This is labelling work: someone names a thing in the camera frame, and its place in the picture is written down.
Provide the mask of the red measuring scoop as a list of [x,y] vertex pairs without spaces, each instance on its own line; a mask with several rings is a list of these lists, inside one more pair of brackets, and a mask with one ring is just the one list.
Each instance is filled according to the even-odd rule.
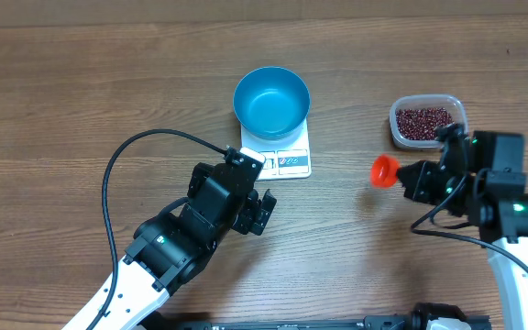
[[394,157],[386,154],[378,156],[370,169],[371,185],[377,188],[392,187],[398,181],[397,170],[400,167],[399,161]]

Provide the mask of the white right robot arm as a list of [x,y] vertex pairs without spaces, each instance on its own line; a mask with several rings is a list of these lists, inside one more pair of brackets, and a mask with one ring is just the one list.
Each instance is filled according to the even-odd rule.
[[420,160],[396,170],[404,196],[430,204],[414,234],[485,248],[499,288],[504,325],[528,329],[528,192],[523,135],[476,131],[460,124],[437,132],[439,161]]

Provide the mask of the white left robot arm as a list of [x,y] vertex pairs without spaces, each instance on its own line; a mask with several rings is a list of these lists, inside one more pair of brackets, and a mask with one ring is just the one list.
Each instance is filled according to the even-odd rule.
[[260,162],[199,163],[188,195],[142,223],[93,298],[67,323],[69,329],[133,329],[204,270],[225,235],[261,235],[276,204],[254,182]]

